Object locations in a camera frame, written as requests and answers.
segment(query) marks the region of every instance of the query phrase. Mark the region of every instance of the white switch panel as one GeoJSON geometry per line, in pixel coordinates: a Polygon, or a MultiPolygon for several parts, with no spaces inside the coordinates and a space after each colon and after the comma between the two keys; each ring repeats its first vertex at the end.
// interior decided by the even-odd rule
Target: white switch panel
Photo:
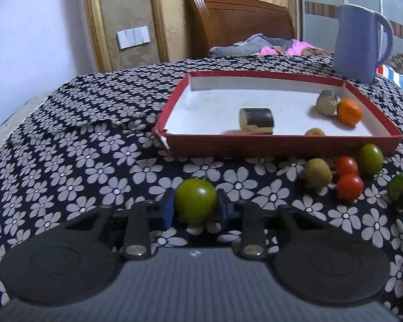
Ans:
{"type": "Polygon", "coordinates": [[[151,41],[147,26],[118,31],[116,35],[121,49],[141,45],[151,41]]]}

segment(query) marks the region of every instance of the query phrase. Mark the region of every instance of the blue pitcher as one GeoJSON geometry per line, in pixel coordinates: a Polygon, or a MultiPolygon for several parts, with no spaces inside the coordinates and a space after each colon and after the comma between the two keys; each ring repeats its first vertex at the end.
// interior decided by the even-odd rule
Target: blue pitcher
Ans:
{"type": "Polygon", "coordinates": [[[334,50],[334,70],[345,78],[372,84],[376,69],[391,54],[394,35],[391,23],[378,12],[352,4],[336,7],[336,17],[339,33],[334,50]],[[380,57],[378,23],[387,34],[387,47],[380,57]]]}

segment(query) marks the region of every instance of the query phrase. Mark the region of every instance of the striped cloth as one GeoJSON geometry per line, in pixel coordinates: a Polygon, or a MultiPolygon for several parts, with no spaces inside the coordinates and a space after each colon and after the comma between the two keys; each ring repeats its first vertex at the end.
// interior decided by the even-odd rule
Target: striped cloth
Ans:
{"type": "Polygon", "coordinates": [[[378,67],[377,72],[403,89],[403,75],[399,74],[391,66],[383,64],[378,67]]]}

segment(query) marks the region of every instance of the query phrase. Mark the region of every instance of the red tomato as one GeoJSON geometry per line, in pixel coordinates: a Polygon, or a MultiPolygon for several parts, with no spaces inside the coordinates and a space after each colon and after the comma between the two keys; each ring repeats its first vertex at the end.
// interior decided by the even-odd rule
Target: red tomato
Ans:
{"type": "Polygon", "coordinates": [[[363,192],[363,181],[357,175],[347,174],[337,181],[336,190],[338,198],[353,201],[363,192]]]}
{"type": "Polygon", "coordinates": [[[357,162],[348,156],[343,156],[342,158],[338,159],[336,165],[334,166],[334,170],[339,178],[347,174],[358,175],[357,162]]]}

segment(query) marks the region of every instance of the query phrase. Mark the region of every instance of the floral tablecloth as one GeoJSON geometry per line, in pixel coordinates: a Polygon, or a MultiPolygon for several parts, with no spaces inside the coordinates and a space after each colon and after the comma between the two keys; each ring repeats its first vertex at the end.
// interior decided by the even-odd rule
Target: floral tablecloth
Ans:
{"type": "MultiPolygon", "coordinates": [[[[173,87],[195,70],[267,70],[336,76],[330,58],[226,57],[148,65],[108,74],[78,76],[54,91],[0,148],[0,260],[18,243],[99,204],[131,207],[160,199],[169,187],[207,175],[231,200],[253,200],[275,209],[290,204],[357,233],[382,248],[391,277],[381,300],[403,316],[403,211],[389,204],[386,185],[403,171],[403,141],[382,171],[364,183],[354,203],[338,200],[330,187],[302,188],[299,158],[172,158],[151,134],[173,87]]],[[[382,77],[373,85],[351,81],[403,132],[403,90],[382,77]]],[[[266,230],[269,252],[280,250],[266,230]]],[[[166,232],[154,231],[159,246],[230,245],[238,231],[223,232],[215,220],[166,232]]],[[[0,307],[9,301],[0,281],[0,307]]]]}

